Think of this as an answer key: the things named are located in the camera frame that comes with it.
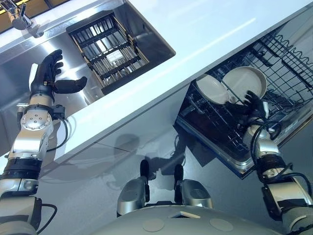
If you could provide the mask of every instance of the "faucet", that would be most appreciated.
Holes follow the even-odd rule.
[[[43,36],[43,32],[38,32],[39,25],[25,15],[26,3],[23,2],[19,8],[12,0],[0,0],[0,5],[7,11],[14,28],[27,30],[35,38]]]

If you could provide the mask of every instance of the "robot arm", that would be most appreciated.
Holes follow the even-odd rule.
[[[74,93],[86,85],[85,77],[55,81],[61,73],[62,51],[48,55],[38,66],[30,86],[30,101],[21,118],[21,131],[8,155],[0,180],[0,234],[36,234],[41,220],[41,199],[32,195],[38,189],[38,177],[46,155],[52,121],[60,118],[53,107],[54,93]]]
[[[304,235],[309,229],[312,232],[313,201],[310,182],[303,174],[293,172],[292,164],[285,164],[277,144],[272,140],[274,136],[270,134],[269,127],[274,122],[267,121],[267,104],[262,103],[253,93],[248,92],[246,98],[252,110],[244,143],[250,146],[259,180],[264,184],[262,193],[269,215],[274,220],[282,220],[287,233],[297,231],[293,234]],[[295,176],[302,176],[306,180],[308,192]]]

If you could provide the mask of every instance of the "dishwasher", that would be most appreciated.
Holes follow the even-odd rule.
[[[313,63],[280,34],[288,23],[205,73],[224,83],[223,77],[237,67],[250,66],[262,71],[268,84],[262,98],[269,105],[268,119],[282,124],[281,132],[275,139],[279,147],[313,117]],[[242,100],[224,85],[230,95],[237,97],[237,103],[242,104]],[[249,148],[243,143],[244,133],[237,128],[238,119],[225,105],[208,101],[199,91],[196,81],[189,86],[176,124],[213,150],[217,158],[238,177],[243,179],[253,171]]]

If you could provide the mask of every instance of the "dish rack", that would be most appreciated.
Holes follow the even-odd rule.
[[[113,91],[112,83],[149,63],[113,11],[99,12],[71,25],[67,32],[102,85],[104,94]]]
[[[265,74],[268,87],[262,100],[269,104],[270,120],[284,124],[287,117],[313,99],[313,63],[275,31],[206,72],[223,83],[239,104],[242,100],[222,79],[229,71],[241,66],[252,66]],[[251,172],[253,161],[248,147],[243,144],[244,133],[237,128],[239,118],[224,105],[205,99],[193,81],[177,124],[213,149],[225,165],[243,178]]]

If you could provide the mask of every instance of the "sink basin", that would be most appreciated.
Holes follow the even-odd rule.
[[[66,28],[80,29],[82,24],[86,21],[90,22],[94,16],[83,20],[81,17],[66,19],[45,31],[45,35],[39,40],[29,38],[2,52],[0,54],[0,139],[2,140],[0,155],[9,151],[18,134],[16,104],[27,103],[29,100],[28,77],[31,65],[40,64],[54,50],[63,51],[64,67],[57,79],[77,80],[82,76],[88,78],[87,85],[82,91],[55,96],[55,104],[66,107],[67,117],[175,55],[159,34],[128,3],[114,9],[108,9],[105,4],[98,5],[92,9],[92,12],[94,15],[99,15],[104,10],[111,10],[127,34],[133,38],[134,48],[144,55],[145,64],[128,76],[115,79],[113,83],[105,80],[105,76],[99,79],[99,74],[92,67],[90,68],[90,64],[87,65],[77,44],[73,41],[71,30],[66,31]]]

